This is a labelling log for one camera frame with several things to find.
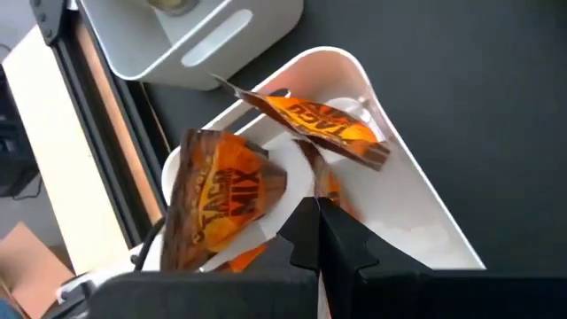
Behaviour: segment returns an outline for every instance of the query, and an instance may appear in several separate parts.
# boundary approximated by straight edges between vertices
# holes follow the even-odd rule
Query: white plastic bin
[[[213,89],[290,32],[303,0],[199,0],[168,16],[143,0],[81,0],[120,78]]]
[[[384,113],[356,58],[338,48],[314,48],[299,54],[253,91],[269,94],[283,88],[293,97],[349,109],[377,126],[379,139],[387,141],[392,153],[380,172],[336,153],[323,152],[366,226],[431,268],[484,268]],[[239,100],[204,128],[224,129],[250,108]],[[311,167],[283,126],[261,115],[237,134],[269,150],[270,159],[286,169],[288,188],[272,212],[247,227],[204,269],[214,268],[273,237],[301,199],[313,193]],[[167,200],[178,167],[176,149],[167,159],[162,175]]]

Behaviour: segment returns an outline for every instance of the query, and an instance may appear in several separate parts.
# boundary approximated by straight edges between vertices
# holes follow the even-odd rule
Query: gray floor
[[[9,53],[4,46],[15,47],[34,24],[35,20],[28,0],[0,0],[0,43],[4,44],[0,45],[0,61],[3,61]],[[21,195],[35,194],[38,178],[39,176],[21,192]],[[0,198],[0,238],[18,222],[24,222],[46,245],[63,244],[44,187],[37,198],[20,201]]]

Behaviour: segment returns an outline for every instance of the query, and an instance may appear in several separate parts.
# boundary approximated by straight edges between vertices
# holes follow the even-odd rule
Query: cable
[[[150,107],[151,115],[153,116],[153,119],[156,121],[156,124],[158,124],[158,131],[161,134],[161,138],[163,139],[164,144],[166,145],[167,152],[170,153],[171,146],[169,146],[169,143],[167,142],[166,133],[164,132],[163,127],[161,126],[161,122],[159,122],[158,115],[156,114],[156,111],[153,108],[153,104],[151,103],[150,96],[148,95],[148,92],[146,91],[143,82],[140,82],[140,86],[142,87],[142,93],[144,93],[145,101]]]
[[[148,235],[146,235],[140,253],[137,256],[130,256],[130,260],[132,261],[132,263],[134,263],[134,271],[140,271],[144,267],[145,259],[146,257],[148,257],[151,243],[153,243],[153,239],[155,239],[155,237],[159,234],[159,231],[161,230],[165,222],[166,218],[161,217],[161,219],[151,227]]]
[[[42,192],[42,186],[43,186],[43,178],[41,176],[39,176],[39,181],[37,182],[37,191],[35,192],[34,195],[24,195],[24,196],[20,196],[20,197],[16,197],[15,195],[12,195],[12,199],[13,200],[23,200],[23,199],[29,199],[29,198],[37,198],[39,196],[39,194]]]
[[[0,48],[8,50],[8,53],[12,52],[12,47],[10,47],[8,44],[0,43]]]

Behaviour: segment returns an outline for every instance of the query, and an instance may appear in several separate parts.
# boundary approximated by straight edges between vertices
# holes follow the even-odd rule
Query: foil packet
[[[390,150],[362,121],[328,105],[295,97],[262,96],[215,79],[236,97],[253,105],[292,133],[324,149],[341,154],[366,167],[379,170]]]
[[[304,140],[295,140],[303,155],[306,157],[315,175],[314,196],[316,198],[329,198],[335,205],[340,206],[352,217],[358,219],[359,215],[349,203],[346,192],[340,181],[333,174],[329,164],[325,161],[313,143]]]
[[[268,248],[269,241],[258,245],[257,247],[239,254],[237,257],[231,261],[223,262],[215,271],[226,272],[226,273],[239,273],[245,271],[248,266],[260,256]]]
[[[187,132],[166,218],[162,270],[195,271],[282,197],[287,175],[241,136]]]

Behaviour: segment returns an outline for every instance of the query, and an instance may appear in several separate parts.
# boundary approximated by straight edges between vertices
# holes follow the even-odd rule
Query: white tray
[[[366,121],[378,138],[388,143],[391,157],[380,172],[336,153],[323,152],[367,227],[431,268],[484,268],[384,113],[356,58],[331,47],[302,52],[253,91],[269,94],[278,89],[288,89],[293,97],[342,108]],[[237,101],[203,128],[225,129],[250,108]],[[261,115],[237,134],[269,150],[270,159],[287,171],[288,187],[277,206],[247,227],[204,266],[205,270],[273,237],[301,199],[313,193],[311,168],[284,127]],[[179,167],[178,152],[172,152],[164,166],[162,189],[167,200]]]

